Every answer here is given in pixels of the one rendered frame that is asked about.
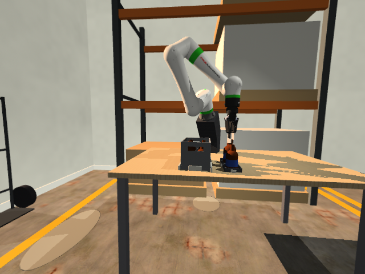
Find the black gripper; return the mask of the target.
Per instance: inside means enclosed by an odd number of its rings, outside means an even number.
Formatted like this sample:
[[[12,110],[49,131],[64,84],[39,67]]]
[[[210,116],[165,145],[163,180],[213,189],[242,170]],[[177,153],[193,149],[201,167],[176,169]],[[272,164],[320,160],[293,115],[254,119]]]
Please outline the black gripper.
[[[233,113],[235,112],[235,113]],[[237,113],[238,107],[228,107],[226,108],[227,117],[225,119],[225,129],[226,133],[228,133],[227,143],[231,143],[233,140],[234,143],[234,133],[237,132],[238,120]]]

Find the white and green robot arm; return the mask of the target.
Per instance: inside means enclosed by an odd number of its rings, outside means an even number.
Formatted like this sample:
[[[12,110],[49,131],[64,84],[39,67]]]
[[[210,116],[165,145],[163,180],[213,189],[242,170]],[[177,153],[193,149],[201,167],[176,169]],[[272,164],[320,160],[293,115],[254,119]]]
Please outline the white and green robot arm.
[[[186,71],[184,58],[204,73],[225,96],[225,107],[239,107],[242,80],[237,76],[227,78],[190,37],[184,37],[164,50],[164,59],[179,88],[185,111],[189,116],[199,115],[200,120],[212,120],[212,95],[207,89],[196,94]],[[225,86],[225,87],[224,87]],[[225,92],[226,90],[226,92]]]

